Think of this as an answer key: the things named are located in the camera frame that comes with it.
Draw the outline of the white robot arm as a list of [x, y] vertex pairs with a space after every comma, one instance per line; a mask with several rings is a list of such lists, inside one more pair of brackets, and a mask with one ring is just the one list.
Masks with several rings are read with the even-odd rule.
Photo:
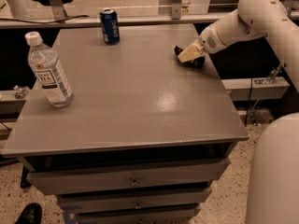
[[[279, 0], [239, 0], [177, 57], [193, 62], [238, 41], [264, 37], [299, 90], [299, 27]], [[273, 121], [253, 154], [246, 224], [299, 224], [299, 113]]]

